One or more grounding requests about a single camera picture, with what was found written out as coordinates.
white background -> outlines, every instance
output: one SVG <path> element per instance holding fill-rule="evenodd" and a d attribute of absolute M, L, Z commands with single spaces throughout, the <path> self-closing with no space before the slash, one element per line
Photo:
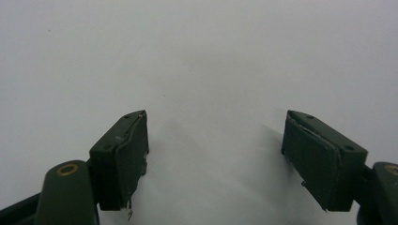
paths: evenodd
<path fill-rule="evenodd" d="M 145 109 L 151 153 L 101 224 L 356 224 L 280 154 L 288 109 L 398 162 L 398 3 L 1 1 L 0 208 Z"/>

white surface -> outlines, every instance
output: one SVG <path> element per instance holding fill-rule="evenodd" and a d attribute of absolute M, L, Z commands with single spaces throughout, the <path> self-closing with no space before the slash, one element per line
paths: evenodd
<path fill-rule="evenodd" d="M 396 1 L 1 1 L 0 208 L 146 109 L 130 224 L 356 224 L 280 154 L 288 109 L 398 162 Z M 128 224 L 127 211 L 100 212 Z"/>

